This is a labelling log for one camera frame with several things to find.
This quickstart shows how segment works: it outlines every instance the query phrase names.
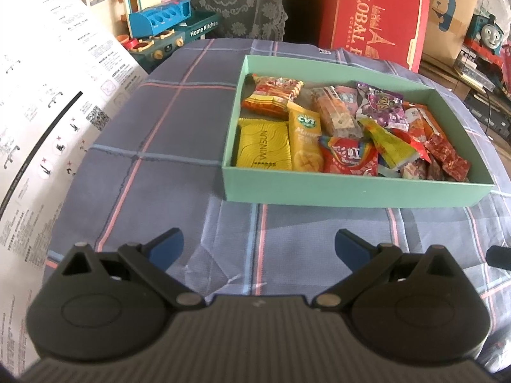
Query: yellow snack package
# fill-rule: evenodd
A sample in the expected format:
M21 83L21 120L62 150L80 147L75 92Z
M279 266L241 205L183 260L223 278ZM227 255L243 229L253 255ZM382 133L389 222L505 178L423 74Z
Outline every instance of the yellow snack package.
M240 118L237 167L291 170L288 123Z
M377 151L393 171L419 158L419 153L407 142L379 126L374 119L359 118L358 121L369 133Z
M294 171L323 171L323 155L319 149L320 116L293 102L289 110L289 144Z

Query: purple candy package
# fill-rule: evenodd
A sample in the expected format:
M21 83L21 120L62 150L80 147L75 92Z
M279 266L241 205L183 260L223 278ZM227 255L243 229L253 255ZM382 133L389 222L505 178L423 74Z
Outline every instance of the purple candy package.
M408 132L408 121L403 109L403 96L370 86L357 83L358 110L357 119L371 118L383 128L397 128Z

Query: mint green tray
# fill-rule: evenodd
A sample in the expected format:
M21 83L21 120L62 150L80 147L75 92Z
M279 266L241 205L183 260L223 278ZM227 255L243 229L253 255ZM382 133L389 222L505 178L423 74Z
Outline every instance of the mint green tray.
M389 179L323 173L242 169L236 159L237 124L245 76L285 76L321 84L366 82L402 93L410 102L428 105L456 151L471 162L470 183ZM449 106L434 89L404 78L338 64L289 57L246 56L234 99L222 161L229 202L329 207L464 207L472 206L493 188L483 159Z

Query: gray tablecloth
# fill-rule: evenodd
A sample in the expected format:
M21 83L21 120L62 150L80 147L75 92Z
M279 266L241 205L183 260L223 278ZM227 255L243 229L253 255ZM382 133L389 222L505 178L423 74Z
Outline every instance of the gray tablecloth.
M471 208L336 209L227 203L220 162L238 73L247 54L316 59L404 76L437 89L491 169L495 189ZM370 243L405 252L444 244L486 304L492 335L479 361L511 363L511 276L484 263L491 245L511 244L511 182L489 139L463 103L395 64L310 45L236 39L193 42L134 93L89 149L53 230L47 271L75 242L115 250L171 227L185 235L169 270L204 296L305 294L350 274L333 238L348 228Z

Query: toy stove burner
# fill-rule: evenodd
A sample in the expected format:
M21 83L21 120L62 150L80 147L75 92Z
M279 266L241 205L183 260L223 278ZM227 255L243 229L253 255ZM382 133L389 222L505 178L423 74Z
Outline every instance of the toy stove burner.
M154 38L163 40L163 39L166 39L167 37L172 36L174 33L175 33L175 31L172 28L170 30L165 30L164 32L161 32L160 34L157 34L156 36L154 36Z
M144 50L147 50L149 49L149 47L151 47L152 45L154 45L154 41L153 40L150 40L150 41L139 41L139 43L132 47L130 49L131 52L137 52L137 53L140 53L140 52L143 52Z

